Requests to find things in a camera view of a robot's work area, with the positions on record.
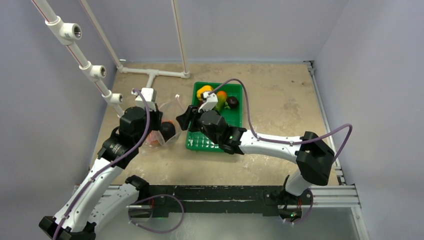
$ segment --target transparent bag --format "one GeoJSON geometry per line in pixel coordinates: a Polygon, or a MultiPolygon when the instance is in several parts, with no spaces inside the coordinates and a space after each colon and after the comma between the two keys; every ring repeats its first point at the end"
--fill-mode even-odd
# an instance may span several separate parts
{"type": "Polygon", "coordinates": [[[180,102],[180,95],[175,95],[174,99],[159,106],[159,111],[163,113],[161,131],[151,131],[146,138],[146,143],[151,147],[167,147],[175,144],[181,135],[180,124],[177,116],[184,113],[184,108],[180,102]]]}

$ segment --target wall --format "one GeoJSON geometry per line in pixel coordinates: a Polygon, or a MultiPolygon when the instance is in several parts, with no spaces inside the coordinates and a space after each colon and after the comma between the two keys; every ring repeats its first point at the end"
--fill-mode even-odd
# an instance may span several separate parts
{"type": "Polygon", "coordinates": [[[330,126],[353,124],[340,162],[373,240],[424,234],[423,13],[422,0],[351,0],[315,62],[330,126]]]}
{"type": "MultiPolygon", "coordinates": [[[[313,60],[348,0],[179,0],[191,61],[313,60]]],[[[89,0],[121,59],[181,61],[170,0],[89,0]]]]}
{"type": "MultiPolygon", "coordinates": [[[[115,66],[77,1],[50,1],[81,25],[78,45],[94,64],[115,66]]],[[[0,235],[46,239],[38,228],[88,171],[106,103],[28,0],[0,7],[0,235]]]]}

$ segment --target gray floor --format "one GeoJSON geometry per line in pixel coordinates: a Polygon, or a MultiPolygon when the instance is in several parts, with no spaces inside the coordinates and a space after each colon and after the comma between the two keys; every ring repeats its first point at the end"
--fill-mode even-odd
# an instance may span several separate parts
{"type": "MultiPolygon", "coordinates": [[[[131,64],[129,67],[181,72],[179,64],[131,64]]],[[[255,130],[278,136],[302,136],[305,131],[325,133],[314,87],[303,64],[191,64],[191,78],[159,76],[154,80],[158,105],[181,95],[183,106],[191,103],[195,82],[221,83],[239,78],[247,87],[251,119],[255,130]]],[[[144,74],[118,73],[114,93],[124,96],[123,109],[134,106],[132,88],[146,86],[144,74]]],[[[248,127],[246,104],[243,126],[248,127]]],[[[119,119],[107,108],[99,132],[96,151],[110,136],[119,119]]],[[[264,155],[229,155],[195,152],[185,147],[186,133],[172,147],[151,148],[143,145],[114,184],[123,184],[138,175],[153,185],[282,185],[284,178],[297,166],[291,162],[264,155]]],[[[329,185],[338,185],[335,171],[329,185]]]]}

